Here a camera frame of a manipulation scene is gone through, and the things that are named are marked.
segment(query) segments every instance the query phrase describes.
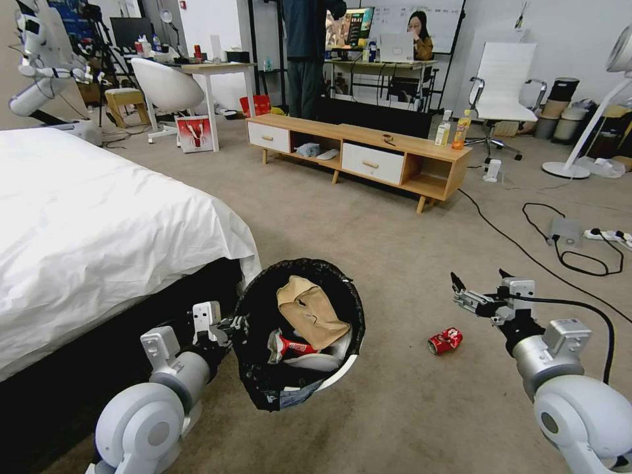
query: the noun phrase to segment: beige carpet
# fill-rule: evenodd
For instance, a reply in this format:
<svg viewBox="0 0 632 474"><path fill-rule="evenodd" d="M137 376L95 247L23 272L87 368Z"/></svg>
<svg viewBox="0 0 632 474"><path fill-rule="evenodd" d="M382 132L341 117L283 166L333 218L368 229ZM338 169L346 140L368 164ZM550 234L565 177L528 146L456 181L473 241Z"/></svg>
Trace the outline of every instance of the beige carpet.
<svg viewBox="0 0 632 474"><path fill-rule="evenodd" d="M262 165L260 150L248 145L244 121L221 122L219 136L219 153L185 155L173 138L148 145L144 135L112 146L124 146L113 151L225 201L250 225L264 266L296 257L323 258L339 266L355 281L367 333L346 377L303 406L282 413L254 408L230 355L207 387L203 417L169 473L567 471L539 433L503 336L488 321L452 303L450 271L482 292L496 288L502 267L535 278L538 296L594 300L529 261L459 193L419 216L414 198L343 174L333 186L327 169L277 158ZM508 141L524 154L522 162L515 162L509 153L494 150L509 179L488 184L480 180L481 169L468 170L463 189L536 258L632 315L629 269L623 275L595 278L562 268L520 211L525 201L545 202L579 219L585 228L630 231L632 174L618 180L591 177L541 192L508 190L564 184L539 167L543 161L564 160L569 153L568 147L534 138ZM470 165L482 159L482 148L477 147ZM534 209L532 214L546 228L551 213ZM616 255L603 243L587 242L583 251L611 267L616 264ZM626 256L632 261L632 253ZM591 312L570 307L537 309L542 324L572 316L593 329L583 362L588 375L600 378L606 354L604 323ZM612 386L632 400L632 325L613 311L608 314L618 336ZM452 325L463 331L463 346L454 354L431 355L426 339ZM45 472L83 473L91 456L88 438Z"/></svg>

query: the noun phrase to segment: black bed frame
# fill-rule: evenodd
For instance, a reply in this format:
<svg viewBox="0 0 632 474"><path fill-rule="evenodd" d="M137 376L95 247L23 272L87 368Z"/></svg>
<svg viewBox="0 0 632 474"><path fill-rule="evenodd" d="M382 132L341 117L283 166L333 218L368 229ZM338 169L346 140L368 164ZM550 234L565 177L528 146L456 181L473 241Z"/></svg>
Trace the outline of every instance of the black bed frame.
<svg viewBox="0 0 632 474"><path fill-rule="evenodd" d="M38 473L93 433L107 402L151 373L141 334L173 318L186 333L199 302L219 301L228 315L241 279L237 260L212 262L0 383L2 472Z"/></svg>

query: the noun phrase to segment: tripod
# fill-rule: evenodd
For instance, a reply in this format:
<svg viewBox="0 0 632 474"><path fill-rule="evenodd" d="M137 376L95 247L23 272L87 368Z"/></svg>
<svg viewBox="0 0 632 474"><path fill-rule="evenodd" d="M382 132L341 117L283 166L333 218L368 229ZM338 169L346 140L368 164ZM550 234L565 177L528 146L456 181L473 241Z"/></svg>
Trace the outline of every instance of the tripod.
<svg viewBox="0 0 632 474"><path fill-rule="evenodd" d="M123 64L119 61L119 58L116 57L114 52L112 51L112 38L110 37L110 29L103 23L103 15L101 14L101 8L97 5L91 5L88 2L83 5L83 15L84 18L88 21L90 25L90 29L93 34L93 48L92 55L97 57L97 54L101 55L101 72L107 72L113 78L113 84L116 87L120 86L119 79L117 77L117 69L115 66L118 65L120 69L123 71L125 77L130 81L130 83L134 84L130 73L125 69ZM103 90L104 84L103 81L99 81L99 127L103 121L103 95L105 91Z"/></svg>

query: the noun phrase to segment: man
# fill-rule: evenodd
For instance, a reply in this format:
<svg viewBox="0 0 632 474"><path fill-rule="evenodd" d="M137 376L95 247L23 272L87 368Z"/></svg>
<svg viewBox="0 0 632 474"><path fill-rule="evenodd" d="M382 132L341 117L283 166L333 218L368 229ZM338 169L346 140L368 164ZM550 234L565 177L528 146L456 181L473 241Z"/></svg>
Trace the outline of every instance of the man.
<svg viewBox="0 0 632 474"><path fill-rule="evenodd" d="M292 117L316 118L323 83L327 10L338 19L346 13L347 5L342 0L283 0Z"/></svg>

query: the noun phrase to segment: power strip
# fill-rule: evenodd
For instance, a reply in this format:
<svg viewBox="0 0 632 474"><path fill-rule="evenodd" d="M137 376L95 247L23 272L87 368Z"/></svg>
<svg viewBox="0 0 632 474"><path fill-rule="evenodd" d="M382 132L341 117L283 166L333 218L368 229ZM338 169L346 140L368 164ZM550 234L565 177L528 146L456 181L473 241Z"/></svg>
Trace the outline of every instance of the power strip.
<svg viewBox="0 0 632 474"><path fill-rule="evenodd" d="M617 236L616 230L602 230L601 235L593 233L592 229L584 231L584 237L591 240L610 240L612 242L619 242L621 245L632 251L632 235L627 232L623 232L623 238Z"/></svg>

